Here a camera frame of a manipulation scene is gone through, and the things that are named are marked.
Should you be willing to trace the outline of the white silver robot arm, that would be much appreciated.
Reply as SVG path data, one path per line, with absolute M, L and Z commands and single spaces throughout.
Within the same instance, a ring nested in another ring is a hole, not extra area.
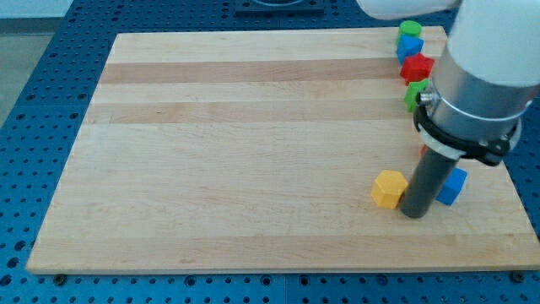
M 536 0 L 371 1 L 375 19 L 404 19 L 456 8 L 413 123 L 427 149 L 399 203 L 423 217 L 461 158 L 496 166 L 521 136 L 521 117 L 539 93 Z

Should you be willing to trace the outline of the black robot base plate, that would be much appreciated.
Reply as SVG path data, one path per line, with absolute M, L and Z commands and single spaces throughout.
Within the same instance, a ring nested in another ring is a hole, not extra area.
M 322 13 L 324 0 L 234 0 L 235 13 L 246 14 L 295 14 Z

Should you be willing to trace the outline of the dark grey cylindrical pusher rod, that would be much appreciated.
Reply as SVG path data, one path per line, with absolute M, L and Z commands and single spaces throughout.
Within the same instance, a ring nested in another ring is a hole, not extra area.
M 425 216 L 457 162 L 427 147 L 400 200 L 402 213 L 413 219 Z

